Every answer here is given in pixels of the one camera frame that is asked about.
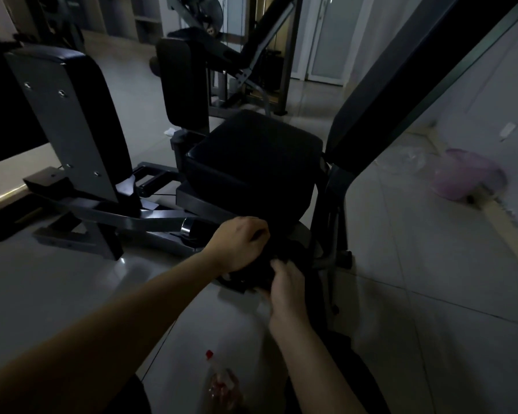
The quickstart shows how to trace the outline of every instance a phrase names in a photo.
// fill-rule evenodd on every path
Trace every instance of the door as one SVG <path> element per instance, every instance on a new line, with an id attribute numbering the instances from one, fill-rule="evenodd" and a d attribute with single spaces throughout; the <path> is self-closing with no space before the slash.
<path id="1" fill-rule="evenodd" d="M 344 84 L 354 61 L 352 48 L 358 49 L 371 6 L 372 0 L 321 1 L 307 68 L 309 80 Z"/>

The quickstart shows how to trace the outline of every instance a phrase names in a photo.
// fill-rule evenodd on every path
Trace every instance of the forearm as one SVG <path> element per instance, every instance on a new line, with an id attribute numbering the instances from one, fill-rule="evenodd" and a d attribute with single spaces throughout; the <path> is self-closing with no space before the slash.
<path id="1" fill-rule="evenodd" d="M 275 333 L 299 405 L 304 414 L 364 414 L 364 408 L 330 353 L 303 322 L 291 322 Z"/>
<path id="2" fill-rule="evenodd" d="M 222 269 L 188 258 L 0 370 L 0 411 L 99 412 Z"/>

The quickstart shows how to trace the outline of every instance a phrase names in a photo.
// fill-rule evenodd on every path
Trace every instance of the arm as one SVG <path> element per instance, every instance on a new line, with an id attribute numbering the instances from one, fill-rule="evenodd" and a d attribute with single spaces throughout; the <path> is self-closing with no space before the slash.
<path id="1" fill-rule="evenodd" d="M 273 309 L 269 329 L 280 347 L 303 413 L 364 414 L 309 323 L 303 274 L 292 262 L 273 260 L 271 265 L 276 274 L 268 296 Z"/>
<path id="2" fill-rule="evenodd" d="M 259 256 L 267 223 L 235 218 L 206 248 L 0 369 L 0 412 L 100 412 L 194 297 Z"/>

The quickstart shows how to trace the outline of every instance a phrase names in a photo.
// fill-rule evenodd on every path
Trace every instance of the baseboard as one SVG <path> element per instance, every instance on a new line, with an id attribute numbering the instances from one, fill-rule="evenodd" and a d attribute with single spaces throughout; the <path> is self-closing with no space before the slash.
<path id="1" fill-rule="evenodd" d="M 439 137 L 435 127 L 412 126 L 406 132 L 428 138 L 440 155 L 448 148 L 447 144 Z M 518 258 L 518 223 L 485 189 L 481 187 L 476 189 L 472 193 L 472 197 L 477 207 L 480 208 L 493 228 Z"/>

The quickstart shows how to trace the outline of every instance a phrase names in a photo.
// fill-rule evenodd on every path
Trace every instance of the wall socket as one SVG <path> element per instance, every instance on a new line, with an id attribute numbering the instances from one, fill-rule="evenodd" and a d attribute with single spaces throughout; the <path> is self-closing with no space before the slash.
<path id="1" fill-rule="evenodd" d="M 517 127 L 518 125 L 513 122 L 508 122 L 506 125 L 504 125 L 504 128 L 501 129 L 499 134 L 500 141 L 503 142 L 505 139 L 507 139 Z"/>

